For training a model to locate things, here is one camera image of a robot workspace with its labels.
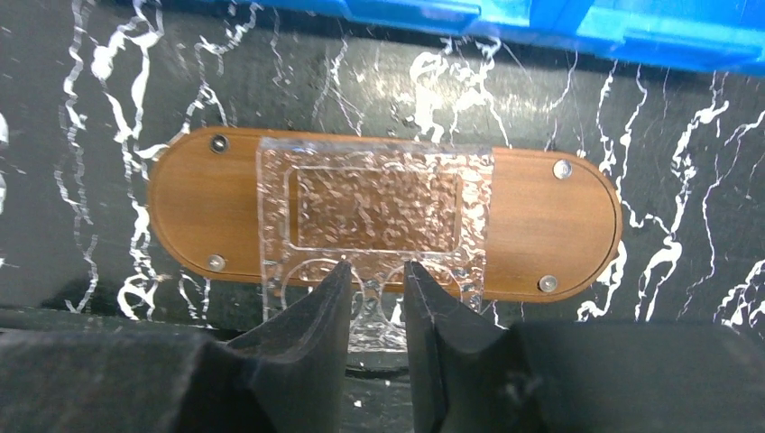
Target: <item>oval leather piece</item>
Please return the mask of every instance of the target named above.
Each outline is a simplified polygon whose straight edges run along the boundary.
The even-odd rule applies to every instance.
[[[228,140],[225,152],[210,149],[217,134]],[[214,280],[261,281],[255,154],[263,136],[382,140],[225,127],[181,137],[152,170],[149,212],[162,245],[193,272]],[[610,181],[588,161],[566,153],[494,148],[493,156],[484,298],[545,302],[588,287],[615,256],[622,234]],[[565,180],[553,175],[559,160],[573,169]],[[212,254],[225,259],[221,272],[207,269]],[[539,289],[545,275],[558,280],[550,293]]]

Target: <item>black marble surface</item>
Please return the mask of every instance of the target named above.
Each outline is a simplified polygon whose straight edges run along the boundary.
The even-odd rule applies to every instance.
[[[489,319],[695,320],[762,339],[762,83],[257,5],[2,2],[0,304],[260,323],[256,286],[183,270],[146,213],[157,152],[226,124],[575,153],[619,191],[619,256],[580,295],[488,302]],[[398,388],[351,387],[350,429],[407,428],[408,395],[379,389]],[[389,427],[374,424],[385,405]]]

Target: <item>metal stud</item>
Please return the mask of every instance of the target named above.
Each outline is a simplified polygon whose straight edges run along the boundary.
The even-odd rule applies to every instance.
[[[212,272],[221,272],[226,267],[226,260],[217,255],[213,254],[207,258],[207,268]]]
[[[558,160],[552,167],[552,173],[558,179],[568,179],[571,176],[571,162],[567,160]]]
[[[558,288],[558,279],[552,275],[545,275],[539,279],[539,289],[545,293],[551,293]]]
[[[216,135],[210,140],[210,150],[215,153],[223,153],[228,150],[228,139],[224,135]]]

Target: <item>blue container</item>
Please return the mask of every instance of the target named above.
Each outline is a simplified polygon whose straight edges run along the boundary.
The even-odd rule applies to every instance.
[[[765,75],[765,0],[262,0],[449,35],[680,69]]]

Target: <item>blue plastic bin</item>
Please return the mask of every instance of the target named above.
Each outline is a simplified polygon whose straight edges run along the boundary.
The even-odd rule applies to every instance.
[[[659,66],[765,75],[765,0],[262,0],[450,35]]]

